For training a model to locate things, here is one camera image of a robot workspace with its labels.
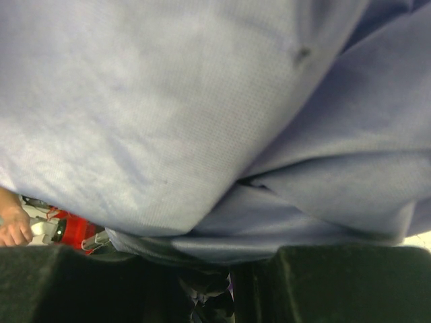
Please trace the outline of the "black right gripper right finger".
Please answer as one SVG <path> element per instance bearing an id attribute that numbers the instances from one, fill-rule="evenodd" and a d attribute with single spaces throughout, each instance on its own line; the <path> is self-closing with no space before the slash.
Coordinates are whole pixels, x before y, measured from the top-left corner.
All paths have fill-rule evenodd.
<path id="1" fill-rule="evenodd" d="M 415 247 L 284 247 L 232 268 L 237 322 L 430 321 L 430 253 Z"/>

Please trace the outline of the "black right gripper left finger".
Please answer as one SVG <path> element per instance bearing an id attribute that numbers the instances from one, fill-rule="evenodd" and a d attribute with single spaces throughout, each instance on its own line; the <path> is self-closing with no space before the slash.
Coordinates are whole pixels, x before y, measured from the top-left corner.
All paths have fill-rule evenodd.
<path id="1" fill-rule="evenodd" d="M 167 268 L 67 246 L 1 249 L 2 322 L 182 322 Z"/>

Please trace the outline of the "person's bare hand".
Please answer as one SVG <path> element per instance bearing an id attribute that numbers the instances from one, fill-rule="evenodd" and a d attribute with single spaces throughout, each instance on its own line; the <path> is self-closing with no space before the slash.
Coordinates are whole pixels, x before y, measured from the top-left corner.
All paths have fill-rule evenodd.
<path id="1" fill-rule="evenodd" d="M 1 188 L 1 247 L 27 246 L 33 239 L 30 216 L 18 195 Z"/>

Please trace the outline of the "lilac umbrella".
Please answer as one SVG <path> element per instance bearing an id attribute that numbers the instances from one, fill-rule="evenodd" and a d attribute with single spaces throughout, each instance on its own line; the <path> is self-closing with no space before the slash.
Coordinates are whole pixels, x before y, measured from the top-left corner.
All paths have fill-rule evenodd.
<path id="1" fill-rule="evenodd" d="M 228 264 L 430 229 L 429 1 L 2 1 L 1 186 Z"/>

